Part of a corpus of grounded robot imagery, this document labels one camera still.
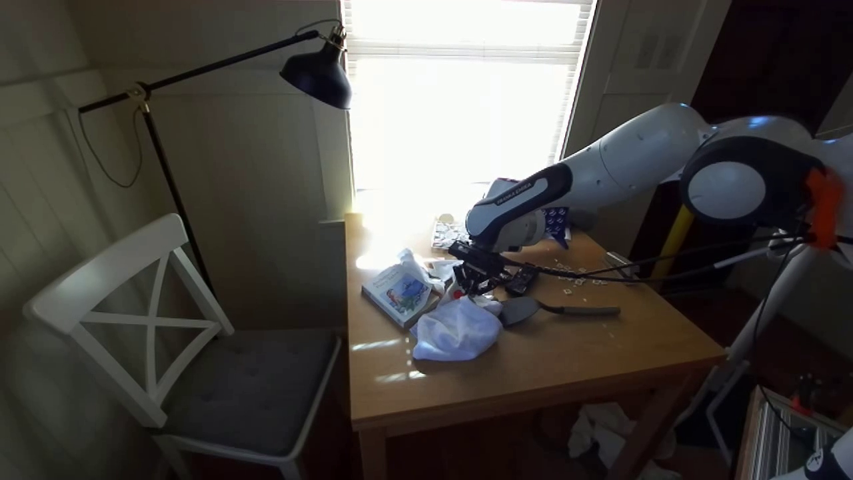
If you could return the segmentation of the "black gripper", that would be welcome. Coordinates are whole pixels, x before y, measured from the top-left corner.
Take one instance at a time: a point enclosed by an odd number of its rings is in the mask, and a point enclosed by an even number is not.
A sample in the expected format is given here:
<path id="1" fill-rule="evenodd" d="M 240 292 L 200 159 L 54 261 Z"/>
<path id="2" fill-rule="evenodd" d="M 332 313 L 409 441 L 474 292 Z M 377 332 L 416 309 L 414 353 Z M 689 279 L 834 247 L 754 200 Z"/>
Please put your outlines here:
<path id="1" fill-rule="evenodd" d="M 493 289 L 505 289 L 510 297 L 529 297 L 538 280 L 537 268 L 510 269 L 500 255 L 474 244 L 456 240 L 448 255 L 456 259 L 456 287 L 470 297 L 480 297 Z"/>

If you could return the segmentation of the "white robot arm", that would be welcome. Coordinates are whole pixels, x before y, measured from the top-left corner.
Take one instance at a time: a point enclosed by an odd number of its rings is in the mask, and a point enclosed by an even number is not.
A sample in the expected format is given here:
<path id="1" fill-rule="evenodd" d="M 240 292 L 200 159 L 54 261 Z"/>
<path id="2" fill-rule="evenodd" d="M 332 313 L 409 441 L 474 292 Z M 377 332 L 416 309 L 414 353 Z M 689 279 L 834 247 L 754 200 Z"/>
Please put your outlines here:
<path id="1" fill-rule="evenodd" d="M 853 148 L 815 139 L 780 116 L 705 120 L 690 105 L 660 105 L 529 180 L 496 180 L 472 205 L 468 244 L 453 244 L 456 283 L 492 292 L 501 255 L 552 236 L 581 213 L 677 183 L 689 211 L 720 228 L 776 228 L 851 264 Z"/>

